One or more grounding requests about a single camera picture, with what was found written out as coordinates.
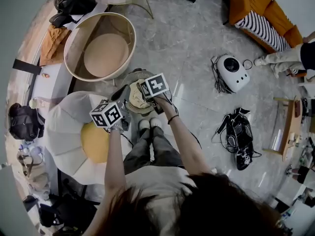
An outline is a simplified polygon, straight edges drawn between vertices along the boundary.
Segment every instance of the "black backpack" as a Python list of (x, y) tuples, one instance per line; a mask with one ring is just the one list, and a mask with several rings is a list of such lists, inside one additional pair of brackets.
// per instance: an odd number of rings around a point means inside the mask
[(60, 28), (65, 24), (75, 22), (71, 15), (85, 15), (91, 12), (96, 6), (95, 0), (55, 0), (54, 5), (58, 14), (51, 17), (49, 22)]
[(14, 139), (32, 141), (37, 136), (39, 138), (43, 136), (44, 126), (38, 122), (38, 117), (43, 122), (45, 122), (45, 119), (37, 114), (36, 109), (14, 103), (9, 109), (8, 116), (9, 132)]
[[(254, 157), (261, 156), (260, 153), (254, 150), (252, 145), (251, 125), (245, 116), (247, 113), (249, 113), (249, 110), (235, 109), (233, 114), (224, 117), (221, 126), (216, 131), (216, 134), (220, 135), (222, 146), (234, 154), (236, 167), (240, 171), (246, 169)], [(225, 129), (226, 147), (221, 139), (221, 134)]]

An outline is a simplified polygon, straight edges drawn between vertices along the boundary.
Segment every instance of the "wooden table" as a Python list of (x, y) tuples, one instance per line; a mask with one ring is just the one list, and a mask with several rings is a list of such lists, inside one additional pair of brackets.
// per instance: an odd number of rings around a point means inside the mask
[[(299, 98), (295, 98), (294, 100), (284, 99), (284, 98), (274, 98), (276, 101), (280, 101), (282, 103), (287, 102), (287, 104), (283, 104), (287, 107), (287, 115), (285, 121), (285, 127), (282, 135), (282, 140), (280, 144), (279, 150), (273, 149), (263, 149), (263, 151), (276, 153), (282, 156), (282, 161), (286, 161), (286, 154), (288, 148), (295, 146), (295, 143), (290, 144), (289, 138), (292, 133), (294, 133), (294, 140), (298, 140), (300, 138), (301, 131), (301, 121), (302, 121), (302, 101)], [(300, 115), (295, 117), (295, 102), (298, 102), (300, 105)]]

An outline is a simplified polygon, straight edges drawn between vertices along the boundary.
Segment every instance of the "hand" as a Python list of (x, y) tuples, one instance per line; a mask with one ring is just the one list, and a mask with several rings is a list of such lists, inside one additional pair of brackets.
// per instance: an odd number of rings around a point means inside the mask
[(161, 107), (163, 107), (165, 104), (168, 104), (167, 99), (163, 93), (153, 97), (153, 100), (158, 103)]
[(109, 128), (110, 131), (112, 130), (118, 130), (121, 134), (124, 132), (122, 122), (118, 121), (116, 122), (112, 127)]

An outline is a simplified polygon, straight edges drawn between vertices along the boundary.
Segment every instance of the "tile floor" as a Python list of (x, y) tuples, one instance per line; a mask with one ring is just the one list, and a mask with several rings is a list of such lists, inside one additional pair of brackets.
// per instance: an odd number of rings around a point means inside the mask
[[(127, 72), (144, 68), (153, 73), (163, 72), (174, 95), (180, 117), (199, 139), (207, 163), (217, 168), (238, 185), (266, 200), (275, 194), (286, 181), (285, 169), (280, 156), (263, 152), (271, 141), (277, 114), (277, 103), (273, 97), (293, 98), (300, 96), (297, 81), (280, 75), (277, 80), (270, 68), (255, 67), (249, 70), (251, 80), (237, 94), (218, 94), (214, 88), (211, 58), (225, 53), (237, 59), (254, 60), (264, 54), (263, 49), (240, 30), (222, 23), (228, 11), (222, 0), (149, 0), (154, 20), (140, 7), (129, 6), (126, 16), (136, 28), (137, 44)], [(116, 79), (119, 86), (124, 75)], [(77, 81), (75, 90), (90, 90), (110, 95), (117, 88), (112, 82), (86, 83)], [(254, 149), (262, 156), (238, 171), (233, 156), (211, 138), (225, 114), (242, 106), (251, 111), (250, 122), (254, 136)], [(164, 131), (174, 146), (175, 140), (166, 119)], [(307, 131), (308, 123), (303, 125)], [(301, 149), (292, 159), (296, 164)], [(94, 200), (102, 196), (102, 186), (91, 186), (89, 196)]]

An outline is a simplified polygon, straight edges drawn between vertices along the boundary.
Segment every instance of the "white shirt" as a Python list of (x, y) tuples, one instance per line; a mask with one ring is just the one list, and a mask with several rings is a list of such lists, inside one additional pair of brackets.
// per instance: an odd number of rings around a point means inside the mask
[(175, 198), (184, 187), (181, 183), (194, 182), (187, 177), (188, 172), (178, 167), (145, 166), (126, 175), (127, 186), (136, 186), (143, 190), (143, 196), (157, 195), (150, 202), (155, 216), (159, 220), (160, 235), (174, 235), (170, 229), (175, 220)]

